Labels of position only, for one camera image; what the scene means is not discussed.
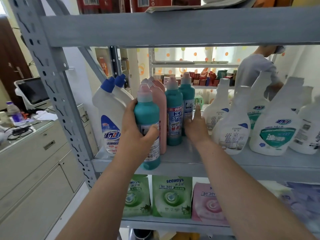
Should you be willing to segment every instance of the person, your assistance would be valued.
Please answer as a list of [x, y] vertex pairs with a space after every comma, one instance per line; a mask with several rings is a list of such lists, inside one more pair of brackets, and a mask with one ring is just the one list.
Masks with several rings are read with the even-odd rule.
[[271, 72], [271, 84], [266, 88], [264, 97], [271, 101], [282, 88], [283, 83], [277, 75], [275, 65], [266, 58], [272, 54], [281, 54], [286, 50], [284, 46], [260, 45], [255, 52], [244, 58], [240, 63], [235, 79], [235, 92], [239, 86], [252, 87], [261, 71]]
[[[134, 107], [127, 106], [114, 159], [100, 175], [56, 240], [116, 239], [128, 185], [159, 135], [156, 125], [143, 137]], [[230, 227], [238, 240], [306, 240], [316, 238], [270, 191], [243, 170], [208, 134], [200, 106], [185, 121], [188, 139], [200, 153]]]

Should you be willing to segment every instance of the hand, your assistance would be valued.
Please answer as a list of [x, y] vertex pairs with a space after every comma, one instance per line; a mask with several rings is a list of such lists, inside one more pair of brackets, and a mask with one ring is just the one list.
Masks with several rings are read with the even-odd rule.
[[121, 136], [117, 153], [115, 154], [116, 160], [121, 160], [126, 165], [132, 167], [134, 171], [146, 159], [152, 144], [159, 136], [157, 125], [152, 125], [145, 136], [139, 132], [134, 117], [134, 107], [136, 104], [137, 99], [132, 100], [124, 112]]
[[211, 141], [206, 120], [204, 117], [201, 117], [200, 105], [196, 105], [192, 121], [190, 119], [185, 119], [184, 131], [195, 147], [204, 141]]

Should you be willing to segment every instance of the computer screen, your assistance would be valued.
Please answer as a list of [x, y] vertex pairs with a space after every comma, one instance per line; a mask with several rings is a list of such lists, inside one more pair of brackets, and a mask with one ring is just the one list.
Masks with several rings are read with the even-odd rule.
[[20, 81], [17, 84], [31, 104], [38, 104], [49, 99], [40, 77]]

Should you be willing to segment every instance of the gray shirt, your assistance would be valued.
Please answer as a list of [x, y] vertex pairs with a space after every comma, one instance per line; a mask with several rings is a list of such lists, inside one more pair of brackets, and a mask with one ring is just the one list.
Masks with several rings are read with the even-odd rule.
[[[261, 71], [271, 72], [271, 84], [276, 84], [280, 82], [277, 76], [277, 69], [275, 65], [267, 60], [263, 55], [251, 54], [242, 60], [239, 65], [237, 76], [235, 79], [235, 87], [238, 86], [249, 86], [252, 87], [254, 82], [257, 80]], [[267, 98], [269, 94], [269, 99], [271, 100], [275, 96], [270, 87], [266, 88], [264, 96]]]

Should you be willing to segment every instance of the teal bottle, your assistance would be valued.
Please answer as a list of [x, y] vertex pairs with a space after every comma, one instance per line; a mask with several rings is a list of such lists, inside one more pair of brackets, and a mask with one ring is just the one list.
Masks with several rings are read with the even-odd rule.
[[[158, 105], [152, 101], [152, 92], [148, 84], [143, 83], [139, 87], [137, 93], [138, 104], [134, 108], [134, 116], [139, 131], [143, 136], [147, 134], [151, 125], [158, 125], [160, 111]], [[159, 137], [154, 141], [147, 155], [147, 158], [142, 163], [142, 166], [147, 170], [155, 169], [160, 165], [160, 145]]]
[[167, 145], [176, 146], [182, 142], [183, 97], [175, 76], [170, 76], [165, 96], [167, 98]]
[[[192, 120], [193, 103], [195, 99], [195, 88], [191, 86], [191, 77], [189, 72], [185, 72], [181, 78], [181, 85], [179, 91], [183, 96], [183, 121], [185, 119]], [[184, 124], [182, 122], [182, 135], [185, 136]]]

